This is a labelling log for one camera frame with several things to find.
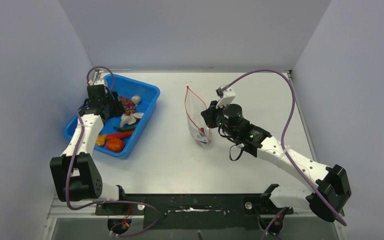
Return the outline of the clear zip top bag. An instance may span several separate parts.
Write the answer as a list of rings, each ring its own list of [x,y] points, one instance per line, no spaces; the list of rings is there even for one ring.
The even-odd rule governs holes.
[[[201,116],[201,112],[207,109],[207,105],[187,83],[184,97],[184,109],[189,134],[197,144],[206,148],[211,143],[211,130],[206,126],[205,121]],[[204,128],[204,133],[200,132],[199,128]]]

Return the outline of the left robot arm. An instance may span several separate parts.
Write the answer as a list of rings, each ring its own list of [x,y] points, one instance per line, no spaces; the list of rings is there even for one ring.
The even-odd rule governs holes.
[[[125,199],[122,186],[103,181],[93,160],[96,140],[107,120],[121,113],[122,104],[106,83],[86,88],[88,97],[76,111],[73,136],[60,156],[50,160],[50,170],[57,197],[70,210],[80,210],[72,202],[89,200],[91,205],[116,203]]]

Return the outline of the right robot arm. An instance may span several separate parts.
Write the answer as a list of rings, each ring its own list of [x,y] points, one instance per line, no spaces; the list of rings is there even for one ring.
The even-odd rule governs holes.
[[[305,185],[305,189],[293,190],[271,184],[261,199],[266,213],[272,214],[284,207],[301,208],[324,221],[346,224],[341,212],[352,191],[345,168],[316,162],[285,146],[270,132],[245,119],[238,104],[218,107],[214,100],[201,116],[207,127],[216,129],[239,149],[239,157],[248,153],[267,161]]]

